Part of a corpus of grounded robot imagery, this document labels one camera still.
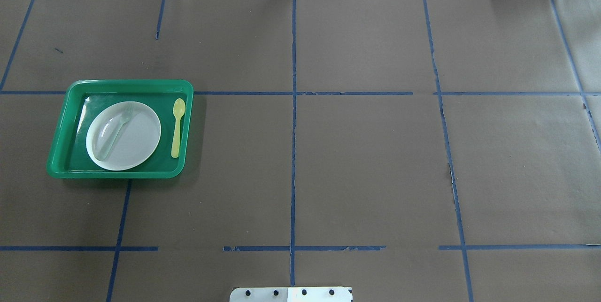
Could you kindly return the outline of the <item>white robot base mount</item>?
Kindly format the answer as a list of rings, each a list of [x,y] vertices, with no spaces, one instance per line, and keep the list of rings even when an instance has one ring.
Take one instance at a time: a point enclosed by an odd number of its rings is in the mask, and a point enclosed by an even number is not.
[[[230,302],[352,302],[351,287],[238,287]]]

